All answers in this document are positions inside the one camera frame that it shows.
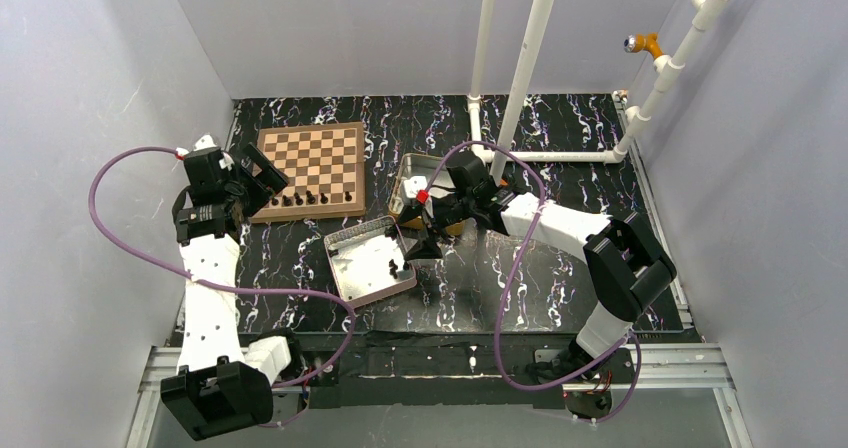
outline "cable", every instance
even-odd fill
[[[88,191],[88,214],[91,216],[91,221],[94,222],[94,226],[97,227],[97,229],[100,231],[100,233],[102,233],[103,236],[105,236],[109,241],[114,243],[115,246],[117,246],[118,248],[126,251],[130,255],[133,255],[137,258],[141,258],[142,260],[144,260],[144,261],[146,261],[146,262],[148,262],[152,265],[156,265],[159,268],[162,268],[164,270],[170,271],[171,273],[182,276],[183,278],[191,280],[192,276],[191,276],[191,273],[189,273],[188,271],[186,271],[186,270],[184,270],[184,269],[182,269],[182,268],[180,268],[176,265],[172,265],[172,264],[170,264],[166,261],[162,261],[162,260],[160,260],[160,259],[158,259],[154,256],[150,256],[150,255],[142,252],[141,250],[138,250],[137,248],[133,248],[132,246],[124,243],[114,233],[112,233],[108,228],[106,228],[106,225],[103,224],[103,222],[100,220],[100,216],[97,214],[97,205],[95,203],[95,200],[96,200],[96,197],[97,197],[97,188],[100,186],[100,181],[103,179],[103,176],[106,174],[106,172],[109,171],[113,166],[115,166],[115,164],[117,164],[119,161],[123,160],[124,158],[127,158],[129,156],[132,156],[132,155],[135,155],[135,154],[138,154],[138,153],[146,153],[146,152],[160,152],[160,153],[168,153],[168,154],[171,154],[171,155],[174,155],[174,156],[177,155],[177,150],[174,150],[174,149],[171,149],[171,148],[163,148],[163,147],[158,147],[158,146],[142,146],[142,147],[139,147],[139,148],[133,148],[132,150],[125,151],[125,152],[121,153],[120,155],[112,158],[105,165],[103,165],[102,168],[100,168],[100,171],[98,171],[97,175],[95,175],[95,177],[94,177],[94,181],[91,182],[91,188]],[[347,316],[350,319],[350,329],[348,330],[347,334],[345,335],[344,340],[342,340],[341,345],[339,345],[339,348],[336,350],[335,353],[333,353],[333,356],[331,356],[326,362],[324,362],[323,365],[319,366],[318,368],[316,368],[312,372],[307,373],[306,375],[300,376],[300,377],[295,378],[293,380],[288,380],[288,381],[284,381],[284,382],[281,382],[281,383],[275,383],[273,386],[276,387],[276,388],[298,385],[300,383],[303,383],[304,381],[307,381],[307,380],[317,376],[319,373],[323,373],[324,368],[329,367],[330,365],[335,363],[336,360],[339,359],[339,357],[342,355],[344,350],[350,344],[351,339],[353,339],[353,327],[354,327],[355,321],[356,321],[356,313],[354,313],[353,307],[350,306],[350,304],[348,304],[346,301],[342,300],[338,296],[332,295],[330,293],[326,293],[326,292],[323,292],[323,291],[301,290],[301,289],[294,289],[294,288],[242,288],[242,287],[220,285],[218,283],[212,283],[212,282],[206,281],[206,280],[195,280],[195,283],[203,285],[207,288],[211,288],[213,290],[225,291],[227,293],[235,293],[237,295],[314,296],[316,298],[323,298],[325,300],[330,300],[330,301],[332,301],[332,302],[334,302],[338,305],[341,305],[347,311]]]
[[[283,421],[271,421],[271,422],[269,422],[269,423],[260,423],[259,425],[256,425],[256,426],[258,426],[258,427],[260,427],[260,428],[283,428],[284,426],[288,425],[289,423],[291,423],[291,422],[295,421],[296,419],[300,418],[300,417],[301,417],[301,416],[302,416],[302,415],[306,412],[306,410],[308,410],[308,409],[309,409],[309,398],[304,398],[304,399],[303,399],[303,403],[304,403],[304,405],[305,405],[305,406],[303,407],[303,409],[302,409],[302,410],[300,410],[300,411],[298,411],[298,412],[297,412],[297,413],[295,413],[294,415],[292,415],[292,417],[291,417],[291,418],[289,418],[289,419],[287,419],[287,420],[283,420]]]
[[[533,231],[536,229],[536,226],[539,224],[539,219],[542,216],[542,207],[544,206],[546,198],[547,198],[546,194],[545,194],[545,185],[542,182],[542,179],[539,177],[539,175],[535,171],[533,171],[533,169],[530,168],[530,166],[527,163],[519,160],[518,157],[516,157],[515,155],[510,153],[509,150],[503,149],[500,146],[498,146],[494,143],[489,143],[487,141],[470,140],[470,141],[460,143],[460,144],[456,145],[455,147],[451,148],[451,150],[448,151],[447,154],[445,154],[444,157],[442,157],[442,160],[439,162],[439,166],[436,167],[436,171],[433,173],[432,177],[427,182],[427,187],[425,188],[425,191],[427,191],[427,192],[430,191],[430,187],[433,186],[433,183],[436,180],[436,176],[438,176],[438,174],[441,173],[442,169],[444,169],[445,164],[447,163],[448,159],[451,156],[453,156],[455,153],[457,153],[459,150],[461,150],[461,149],[463,149],[467,146],[471,146],[471,145],[483,145],[486,148],[489,148],[490,150],[495,150],[495,151],[499,151],[499,152],[503,153],[504,155],[507,156],[507,158],[511,159],[514,163],[516,163],[518,166],[520,166],[525,171],[527,171],[527,173],[533,178],[533,180],[536,182],[536,185],[539,187],[539,206],[536,209],[536,214],[533,216],[533,219],[530,221],[530,225],[527,228],[527,234],[524,235],[524,240],[521,242],[521,245],[518,248],[518,253],[515,255],[515,259],[512,262],[512,267],[510,268],[509,275],[506,278],[506,284],[504,286],[503,292],[501,293],[500,305],[498,307],[498,315],[497,315],[497,318],[495,319],[495,340],[494,340],[495,365],[497,366],[498,373],[500,373],[501,378],[503,378],[503,380],[508,385],[510,385],[513,388],[516,388],[518,390],[521,390],[521,391],[542,391],[542,390],[547,390],[549,388],[553,388],[555,386],[562,385],[563,383],[570,381],[570,380],[582,375],[583,373],[591,370],[592,368],[594,368],[595,366],[600,364],[608,356],[613,354],[615,352],[615,350],[617,350],[619,347],[621,347],[621,345],[624,344],[626,338],[622,338],[617,343],[613,344],[613,346],[611,346],[607,351],[601,353],[601,355],[599,355],[597,358],[592,360],[592,362],[590,362],[589,364],[587,364],[587,365],[583,366],[582,368],[579,368],[579,369],[573,371],[572,373],[569,373],[568,375],[565,375],[562,378],[559,378],[557,380],[553,380],[553,381],[550,381],[548,383],[543,383],[541,385],[523,385],[523,384],[518,383],[517,381],[513,380],[512,378],[510,378],[509,374],[504,369],[503,358],[501,357],[501,325],[503,324],[503,319],[504,319],[504,316],[506,314],[505,308],[506,308],[507,298],[509,296],[510,287],[512,286],[512,282],[515,280],[515,274],[518,271],[518,266],[521,264],[522,258],[524,258],[524,253],[527,251],[527,246],[530,244],[530,240],[531,240],[531,237],[533,235]],[[638,340],[636,342],[636,348],[637,348],[637,352],[638,352],[639,351]],[[639,375],[639,370],[640,370],[640,367],[637,367],[636,376],[633,378],[633,385],[632,385],[633,387],[636,386],[636,382],[638,380],[638,375]],[[611,415],[618,413],[618,411],[620,411],[623,404],[627,403],[627,401],[630,399],[630,394],[632,394],[632,389],[631,389],[631,391],[628,392],[628,395],[625,396],[624,400],[622,400],[622,403],[615,410],[610,412],[609,415],[601,418],[601,420],[602,421],[608,420],[611,417]]]

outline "orange valve handle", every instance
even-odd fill
[[[663,55],[662,49],[660,49],[660,44],[657,41],[657,34],[651,33],[649,35],[630,35],[624,40],[624,51],[628,53],[639,53],[640,51],[647,51],[654,57],[657,58]]]

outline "white pvc pipe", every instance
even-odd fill
[[[468,94],[469,98],[480,97],[480,84],[483,80],[483,69],[486,66],[486,48],[489,45],[489,29],[492,26],[492,11],[494,7],[495,0],[483,0],[483,6],[480,8],[480,25],[477,28],[477,49],[474,52],[474,70],[471,72],[471,92]]]
[[[542,38],[545,36],[545,28],[548,26],[548,18],[551,15],[553,5],[554,0],[533,0],[533,6],[530,8],[530,18],[527,20],[524,41],[518,55],[518,65],[515,67],[515,76],[512,79],[509,100],[506,104],[506,112],[498,135],[498,146],[506,150],[512,147],[518,118],[521,115],[522,108],[524,108],[527,89],[530,87],[530,76],[533,75],[533,68],[536,66],[536,58],[539,56],[539,48],[542,46]],[[492,168],[489,171],[494,179],[499,180],[503,175],[506,159],[506,155],[503,153],[495,153]]]
[[[671,58],[669,63],[675,65],[678,70],[683,69],[686,65],[686,60],[689,59],[689,55],[695,51],[695,48],[701,41],[701,38],[703,38],[706,30],[712,27],[712,24],[721,12],[724,11],[724,7],[727,6],[728,1],[730,0],[704,0],[703,4],[698,9],[698,13],[695,14],[695,18],[692,20],[692,26],[689,28],[689,32],[686,33],[686,37],[683,38],[682,42],[680,42],[680,46],[677,48],[677,51],[674,53],[674,56]],[[613,153],[617,161],[624,159],[627,155],[627,151],[630,149],[630,145],[633,144],[633,140],[636,135],[648,126],[651,120],[651,115],[659,105],[662,96],[669,88],[671,88],[673,81],[674,80],[661,81],[658,79],[654,83],[654,88],[651,90],[651,93],[648,95],[645,103],[643,103],[639,108],[639,111],[633,118],[630,126],[627,127],[627,131],[624,133],[624,136],[621,137],[621,140],[613,148]]]
[[[474,141],[482,141],[483,133],[480,131],[480,97],[472,98],[468,97],[468,117],[471,120],[471,139]],[[492,162],[492,157],[489,156],[486,158],[483,155],[486,149],[483,148],[483,145],[471,145],[471,152],[477,155],[478,158],[481,158],[486,163]]]
[[[611,150],[607,151],[513,151],[519,160],[528,163],[617,163]],[[483,149],[475,153],[485,163],[494,158],[492,151]]]

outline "floor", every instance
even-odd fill
[[[505,96],[483,99],[483,136],[493,140]],[[366,129],[369,202],[361,218],[257,224],[243,232],[239,286],[300,287],[335,293],[322,237],[384,216],[404,153],[444,154],[469,138],[462,96],[249,99],[236,103],[231,150],[256,142],[258,130],[277,126],[359,121]],[[613,146],[621,126],[609,95],[529,96],[515,147],[533,151],[596,151]],[[548,196],[574,209],[623,214],[645,211],[633,165],[537,164]],[[519,240],[495,233],[457,239],[445,259],[419,269],[418,286],[357,310],[355,330],[491,332],[497,301]],[[574,333],[595,306],[585,265],[541,243],[528,252],[513,288],[504,330]],[[350,329],[343,310],[308,298],[242,296],[239,328],[300,332]],[[682,329],[666,290],[636,325],[641,331]]]

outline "metal tray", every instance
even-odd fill
[[[386,236],[394,233],[394,238]],[[324,237],[333,278],[342,299],[358,308],[414,287],[415,267],[403,269],[404,238],[394,218],[384,216]],[[389,273],[389,260],[398,266]]]
[[[397,218],[400,216],[401,210],[403,210],[403,200],[400,197],[401,183],[413,176],[424,176],[429,180],[430,177],[433,176],[433,173],[436,171],[436,168],[439,166],[441,161],[442,159],[439,157],[422,155],[419,153],[407,153],[403,155],[403,158],[400,160],[400,169],[395,177],[395,186],[392,188],[392,194],[389,197],[389,215]],[[446,188],[454,187],[447,170],[442,170],[442,172],[439,173],[434,184],[444,186]],[[435,186],[432,190],[430,190],[430,193],[432,193],[433,196],[444,196],[447,194],[445,190],[436,188]],[[401,226],[414,228],[416,230],[424,229],[424,223],[421,221],[421,218],[416,218]],[[445,231],[447,231],[451,236],[459,236],[462,234],[464,226],[465,222],[463,221],[449,226]]]

